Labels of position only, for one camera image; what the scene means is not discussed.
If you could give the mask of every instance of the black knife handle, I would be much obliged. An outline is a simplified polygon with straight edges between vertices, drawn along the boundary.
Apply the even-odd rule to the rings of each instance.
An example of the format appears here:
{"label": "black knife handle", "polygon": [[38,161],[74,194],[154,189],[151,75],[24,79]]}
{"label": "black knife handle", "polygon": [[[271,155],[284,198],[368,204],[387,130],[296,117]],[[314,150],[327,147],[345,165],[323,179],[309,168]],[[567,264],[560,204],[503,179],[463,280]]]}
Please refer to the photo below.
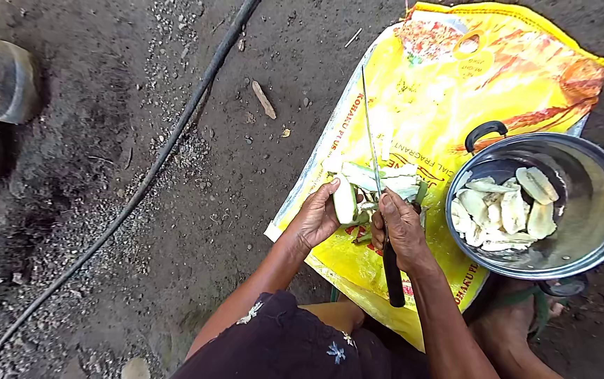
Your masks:
{"label": "black knife handle", "polygon": [[384,273],[386,274],[386,287],[388,288],[389,302],[392,307],[404,307],[405,292],[402,291],[402,277],[400,276],[400,269],[396,262],[396,251],[393,250],[393,246],[391,246],[388,236],[386,237],[386,241],[384,241],[382,259],[384,262]]}

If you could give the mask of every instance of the white flower print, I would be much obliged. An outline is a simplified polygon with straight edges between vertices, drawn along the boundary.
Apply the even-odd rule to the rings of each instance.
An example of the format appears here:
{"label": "white flower print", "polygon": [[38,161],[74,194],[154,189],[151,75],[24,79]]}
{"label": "white flower print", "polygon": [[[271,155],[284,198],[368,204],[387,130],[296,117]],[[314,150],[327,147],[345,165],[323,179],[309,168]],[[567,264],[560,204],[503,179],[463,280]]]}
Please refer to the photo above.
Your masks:
{"label": "white flower print", "polygon": [[239,319],[239,321],[237,321],[237,325],[240,324],[248,324],[248,322],[255,316],[257,316],[257,310],[260,309],[262,306],[262,301],[258,301],[256,303],[256,305],[254,305],[249,311],[248,314],[243,316],[242,318]]}
{"label": "white flower print", "polygon": [[328,346],[328,351],[326,351],[326,353],[328,353],[328,355],[334,355],[335,356],[335,364],[339,365],[340,361],[342,359],[346,359],[347,357],[344,355],[344,349],[340,349],[337,347],[337,344],[335,343],[335,341],[332,341],[332,345]]}
{"label": "white flower print", "polygon": [[347,334],[347,332],[342,332],[342,334],[344,335],[344,340],[346,340],[349,346],[356,347],[356,341],[354,341],[353,338],[351,338],[351,336]]}

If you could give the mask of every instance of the plastic sack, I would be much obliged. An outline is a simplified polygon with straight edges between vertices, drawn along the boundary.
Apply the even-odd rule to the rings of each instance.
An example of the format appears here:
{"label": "plastic sack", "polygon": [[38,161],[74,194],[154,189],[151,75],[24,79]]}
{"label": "plastic sack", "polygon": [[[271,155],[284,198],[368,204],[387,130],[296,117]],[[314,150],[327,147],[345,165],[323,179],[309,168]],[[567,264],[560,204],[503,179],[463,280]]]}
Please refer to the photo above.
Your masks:
{"label": "plastic sack", "polygon": [[[384,30],[361,59],[297,184],[265,232],[272,240],[306,197],[330,179],[323,170],[325,159],[369,165],[361,65],[380,166],[418,164],[418,173],[430,183],[423,202],[431,207],[426,240],[463,312],[487,276],[458,249],[445,222],[449,182],[471,157],[464,148],[466,135],[492,120],[508,126],[508,135],[580,133],[604,84],[604,58],[582,50],[525,7],[417,3],[404,21]],[[485,136],[476,149],[499,138]],[[306,262],[374,319],[423,351],[409,279],[402,273],[407,305],[391,307],[380,252],[367,242],[352,243],[368,232],[368,225],[340,228]]]}

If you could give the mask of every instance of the hand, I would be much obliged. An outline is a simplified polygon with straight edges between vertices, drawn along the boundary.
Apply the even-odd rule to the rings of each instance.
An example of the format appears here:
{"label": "hand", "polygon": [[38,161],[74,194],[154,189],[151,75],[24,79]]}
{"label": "hand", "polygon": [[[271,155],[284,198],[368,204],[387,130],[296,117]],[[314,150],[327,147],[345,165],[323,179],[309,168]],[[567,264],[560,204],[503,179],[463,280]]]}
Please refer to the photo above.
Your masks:
{"label": "hand", "polygon": [[380,198],[380,209],[372,215],[372,244],[383,249],[384,219],[388,226],[389,239],[398,256],[398,268],[410,274],[423,262],[432,258],[426,245],[424,230],[415,209],[398,194],[386,188]]}
{"label": "hand", "polygon": [[335,178],[309,195],[284,233],[294,233],[308,250],[332,236],[340,227],[340,222],[330,197],[339,186],[340,179]]}

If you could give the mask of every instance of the leg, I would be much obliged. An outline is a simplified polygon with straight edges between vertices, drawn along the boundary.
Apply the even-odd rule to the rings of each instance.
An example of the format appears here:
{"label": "leg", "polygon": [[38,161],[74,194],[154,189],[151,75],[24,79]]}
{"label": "leg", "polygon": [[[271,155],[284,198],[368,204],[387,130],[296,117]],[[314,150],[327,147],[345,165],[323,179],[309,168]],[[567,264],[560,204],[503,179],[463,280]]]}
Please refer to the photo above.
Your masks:
{"label": "leg", "polygon": [[363,310],[343,294],[336,303],[310,304],[299,307],[314,314],[325,325],[347,334],[351,334],[365,320]]}
{"label": "leg", "polygon": [[[532,286],[525,280],[508,279],[504,293]],[[533,320],[533,298],[513,306],[498,307],[470,325],[475,340],[504,379],[562,379],[529,348],[526,340]],[[563,306],[553,304],[550,315],[559,315]]]}

